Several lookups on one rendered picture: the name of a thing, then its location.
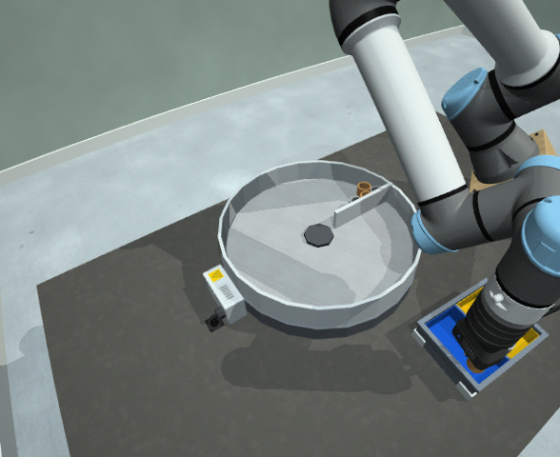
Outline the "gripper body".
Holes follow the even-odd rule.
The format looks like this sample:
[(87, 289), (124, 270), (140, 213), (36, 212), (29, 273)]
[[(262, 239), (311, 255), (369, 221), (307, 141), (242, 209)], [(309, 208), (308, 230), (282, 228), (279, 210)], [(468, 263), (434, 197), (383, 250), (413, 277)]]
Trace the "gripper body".
[(552, 308), (518, 304), (500, 288), (495, 272), (470, 306), (466, 318), (452, 329), (452, 335), (479, 370), (497, 365), (537, 321), (560, 309), (560, 298)]

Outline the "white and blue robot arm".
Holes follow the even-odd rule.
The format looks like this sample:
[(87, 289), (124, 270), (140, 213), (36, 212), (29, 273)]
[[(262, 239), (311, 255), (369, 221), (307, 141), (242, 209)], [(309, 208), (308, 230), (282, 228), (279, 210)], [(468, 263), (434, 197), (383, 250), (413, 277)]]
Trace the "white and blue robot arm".
[(540, 30), (522, 0), (443, 0), (495, 61), (495, 70), (459, 79), (441, 102), (477, 180), (500, 183), (470, 193), (398, 31), (400, 0), (329, 1), (335, 36), (420, 208), (410, 221), (416, 245), (438, 254), (512, 237), (498, 285), (520, 305), (551, 307), (560, 298), (560, 157), (539, 155), (513, 119), (560, 99), (560, 33)]

